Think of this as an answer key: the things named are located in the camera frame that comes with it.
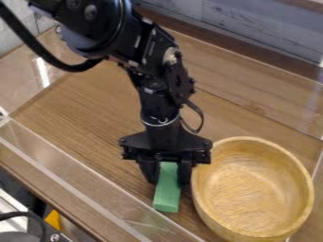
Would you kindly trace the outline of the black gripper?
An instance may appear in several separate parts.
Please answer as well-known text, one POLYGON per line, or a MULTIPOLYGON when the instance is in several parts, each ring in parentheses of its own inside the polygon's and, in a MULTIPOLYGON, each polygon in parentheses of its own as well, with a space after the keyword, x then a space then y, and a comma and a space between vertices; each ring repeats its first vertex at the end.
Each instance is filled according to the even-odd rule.
POLYGON ((157 184, 158 181, 157 161, 178 163, 176 173, 180 186, 189 184, 194 164, 210 163, 212 142, 185 131, 180 123, 165 127, 146 127, 144 131, 121 137, 118 146, 122 148, 122 158, 137 160, 141 173, 150 184, 157 184))

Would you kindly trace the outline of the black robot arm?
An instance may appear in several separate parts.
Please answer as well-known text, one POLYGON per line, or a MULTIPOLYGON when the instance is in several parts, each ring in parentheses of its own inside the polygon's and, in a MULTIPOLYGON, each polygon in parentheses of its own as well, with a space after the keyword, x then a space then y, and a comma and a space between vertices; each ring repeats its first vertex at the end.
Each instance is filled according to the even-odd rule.
POLYGON ((89 60, 110 60, 125 70, 140 100, 145 130, 120 139, 122 158, 133 160, 146 181, 157 183, 164 162, 174 163, 177 183, 190 182, 193 167, 210 163, 212 142, 184 121, 189 77, 173 36, 145 18, 129 0, 28 0, 30 8, 60 23, 68 47, 89 60))

